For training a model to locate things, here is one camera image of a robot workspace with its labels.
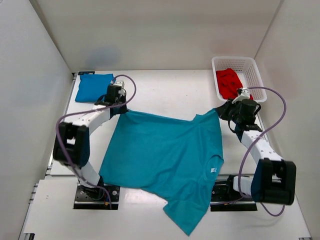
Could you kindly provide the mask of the blue t shirt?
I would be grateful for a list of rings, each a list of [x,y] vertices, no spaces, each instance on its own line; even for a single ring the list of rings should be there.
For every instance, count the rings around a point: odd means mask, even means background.
[[[81,75],[75,101],[78,103],[95,103],[100,96],[107,93],[108,85],[113,78],[113,74]]]

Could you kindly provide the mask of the red t shirt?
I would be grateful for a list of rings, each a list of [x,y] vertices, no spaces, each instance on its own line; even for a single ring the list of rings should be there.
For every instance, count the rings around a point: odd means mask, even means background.
[[[219,92],[218,95],[222,96],[224,100],[234,100],[238,96],[237,90],[243,87],[237,73],[231,68],[217,70],[215,73]]]

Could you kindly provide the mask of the teal t shirt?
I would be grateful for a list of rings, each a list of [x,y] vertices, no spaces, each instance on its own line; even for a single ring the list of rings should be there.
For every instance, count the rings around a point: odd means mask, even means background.
[[[119,117],[99,174],[106,184],[166,200],[166,215],[190,235],[208,211],[223,163],[214,109],[192,120],[131,110]]]

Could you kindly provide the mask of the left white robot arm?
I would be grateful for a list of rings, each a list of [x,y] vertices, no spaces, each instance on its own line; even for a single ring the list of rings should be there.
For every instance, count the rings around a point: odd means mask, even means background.
[[[93,200],[107,199],[103,177],[91,165],[90,135],[113,116],[127,113],[125,96],[98,100],[91,110],[60,117],[56,123],[53,159],[71,170],[82,190]]]

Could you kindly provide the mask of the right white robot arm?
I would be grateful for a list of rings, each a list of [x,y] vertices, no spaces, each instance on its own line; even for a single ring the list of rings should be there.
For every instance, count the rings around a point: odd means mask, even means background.
[[[215,109],[221,120],[235,124],[231,131],[247,148],[245,155],[251,155],[256,163],[252,177],[241,172],[230,176],[224,193],[230,200],[244,195],[258,203],[292,205],[297,167],[277,154],[263,137],[262,129],[255,123],[260,109],[261,105],[251,99],[237,102],[229,99]]]

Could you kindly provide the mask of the white plastic basket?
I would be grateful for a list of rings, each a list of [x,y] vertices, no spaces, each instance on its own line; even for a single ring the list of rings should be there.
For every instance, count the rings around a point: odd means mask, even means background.
[[[216,56],[211,59],[213,79],[217,98],[225,102],[218,87],[216,71],[232,69],[244,88],[263,87],[263,81],[255,60],[244,56]]]

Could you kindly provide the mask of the dark label sticker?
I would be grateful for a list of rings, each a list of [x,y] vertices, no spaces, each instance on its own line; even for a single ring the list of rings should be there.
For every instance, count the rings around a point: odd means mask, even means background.
[[[79,71],[77,74],[79,76],[82,76],[82,75],[94,75],[95,71]]]

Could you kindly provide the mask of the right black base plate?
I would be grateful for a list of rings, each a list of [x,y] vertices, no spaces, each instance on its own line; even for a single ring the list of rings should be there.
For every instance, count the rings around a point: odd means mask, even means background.
[[[222,175],[215,181],[211,191],[211,212],[255,212],[257,204],[251,198],[243,198],[233,188],[236,175]]]

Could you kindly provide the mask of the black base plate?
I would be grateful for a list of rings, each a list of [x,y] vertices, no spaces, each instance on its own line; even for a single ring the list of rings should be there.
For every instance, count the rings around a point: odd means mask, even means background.
[[[73,208],[75,210],[118,210],[120,187],[104,185],[110,199],[103,190],[89,192],[88,188],[78,185],[75,192]]]
[[[211,191],[211,212],[255,212],[257,204],[251,198],[243,198],[233,188],[236,175],[222,175],[215,181]]]

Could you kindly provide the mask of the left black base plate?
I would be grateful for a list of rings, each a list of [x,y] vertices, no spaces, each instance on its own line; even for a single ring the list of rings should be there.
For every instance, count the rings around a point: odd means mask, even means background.
[[[104,185],[110,199],[103,190],[89,192],[88,188],[78,185],[75,192],[73,208],[75,210],[118,210],[120,187]]]

